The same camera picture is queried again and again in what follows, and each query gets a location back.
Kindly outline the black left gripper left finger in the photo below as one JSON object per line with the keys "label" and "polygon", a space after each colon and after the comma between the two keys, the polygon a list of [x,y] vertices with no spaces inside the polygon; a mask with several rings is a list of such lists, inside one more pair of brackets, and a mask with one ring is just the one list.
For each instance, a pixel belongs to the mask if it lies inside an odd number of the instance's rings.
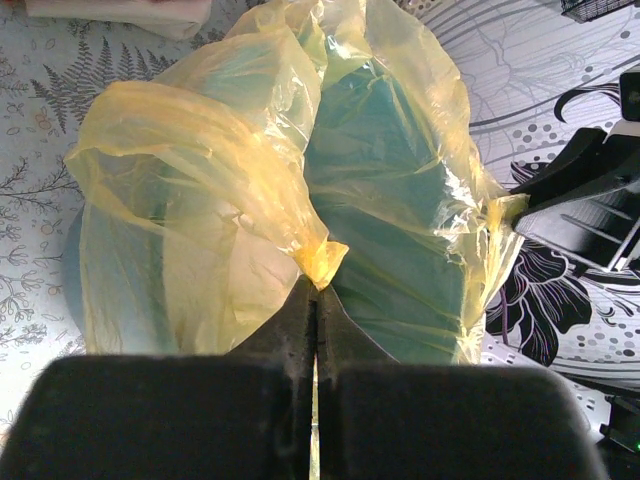
{"label": "black left gripper left finger", "polygon": [[263,360],[279,370],[282,387],[268,441],[274,457],[271,479],[307,479],[310,473],[313,367],[315,359],[315,287],[299,278],[282,307],[231,356]]}

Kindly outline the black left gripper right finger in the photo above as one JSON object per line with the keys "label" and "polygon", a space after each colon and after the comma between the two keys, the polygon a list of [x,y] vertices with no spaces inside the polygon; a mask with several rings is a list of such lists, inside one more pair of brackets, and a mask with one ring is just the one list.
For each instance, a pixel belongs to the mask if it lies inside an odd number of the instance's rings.
{"label": "black left gripper right finger", "polygon": [[319,470],[322,479],[336,479],[340,427],[335,389],[340,371],[352,363],[395,364],[397,360],[349,317],[331,287],[318,294],[316,319]]}

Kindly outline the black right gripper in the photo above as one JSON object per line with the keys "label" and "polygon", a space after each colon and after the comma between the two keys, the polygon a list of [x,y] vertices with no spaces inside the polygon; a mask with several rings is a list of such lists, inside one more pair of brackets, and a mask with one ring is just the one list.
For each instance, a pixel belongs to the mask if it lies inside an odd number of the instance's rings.
{"label": "black right gripper", "polygon": [[609,136],[580,128],[554,160],[513,173],[510,193],[528,195],[530,207],[517,233],[585,268],[639,269],[638,121],[619,120]]}

